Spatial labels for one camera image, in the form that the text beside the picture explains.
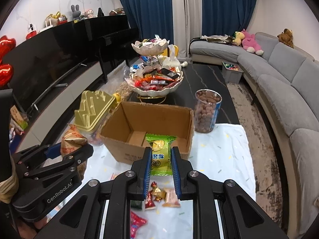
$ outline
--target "cardboard box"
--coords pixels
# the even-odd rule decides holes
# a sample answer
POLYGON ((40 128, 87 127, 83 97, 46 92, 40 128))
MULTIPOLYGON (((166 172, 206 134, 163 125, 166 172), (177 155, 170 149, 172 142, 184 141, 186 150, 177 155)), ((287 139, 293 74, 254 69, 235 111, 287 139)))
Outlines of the cardboard box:
POLYGON ((177 136, 171 147, 178 146, 188 159, 194 133, 193 110, 172 105, 121 102, 105 123, 101 139, 114 158, 132 164, 142 159, 150 144, 145 134, 177 136))

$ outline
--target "black tv screen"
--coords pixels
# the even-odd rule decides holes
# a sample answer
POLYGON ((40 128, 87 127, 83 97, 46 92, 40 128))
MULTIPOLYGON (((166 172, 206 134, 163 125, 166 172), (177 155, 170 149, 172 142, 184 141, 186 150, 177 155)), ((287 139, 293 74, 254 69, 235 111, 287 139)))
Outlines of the black tv screen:
POLYGON ((59 77, 87 57, 81 23, 68 22, 49 28, 6 54, 3 63, 14 68, 10 81, 24 110, 59 77))

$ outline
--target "marble wall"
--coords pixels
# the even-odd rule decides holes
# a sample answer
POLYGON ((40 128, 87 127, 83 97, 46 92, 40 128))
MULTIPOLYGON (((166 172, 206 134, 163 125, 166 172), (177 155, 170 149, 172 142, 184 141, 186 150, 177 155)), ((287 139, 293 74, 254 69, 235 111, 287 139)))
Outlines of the marble wall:
POLYGON ((81 12, 92 9, 95 14, 101 7, 105 15, 122 6, 120 0, 20 0, 0 30, 0 36, 14 37, 20 44, 25 41, 28 25, 32 23, 37 29, 44 28, 44 19, 50 13, 60 11, 69 21, 72 20, 72 4, 78 4, 81 12))

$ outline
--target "gray sofa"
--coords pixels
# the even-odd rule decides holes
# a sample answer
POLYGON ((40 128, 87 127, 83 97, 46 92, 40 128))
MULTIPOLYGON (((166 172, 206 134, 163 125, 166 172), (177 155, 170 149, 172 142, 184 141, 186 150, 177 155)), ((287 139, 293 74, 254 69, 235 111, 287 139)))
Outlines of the gray sofa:
POLYGON ((289 238, 304 234, 318 215, 319 196, 319 65, 305 51, 278 38, 256 33, 262 57, 241 47, 195 41, 192 60, 238 63, 277 138, 289 189, 289 238))

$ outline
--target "gray bunny plush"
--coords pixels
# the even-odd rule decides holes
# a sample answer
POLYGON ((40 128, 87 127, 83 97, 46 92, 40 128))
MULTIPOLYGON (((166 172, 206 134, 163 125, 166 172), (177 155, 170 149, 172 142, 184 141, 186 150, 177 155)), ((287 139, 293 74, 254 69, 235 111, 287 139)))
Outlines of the gray bunny plush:
POLYGON ((80 7, 78 4, 76 6, 71 5, 73 20, 80 20, 81 11, 79 10, 79 8, 80 7))

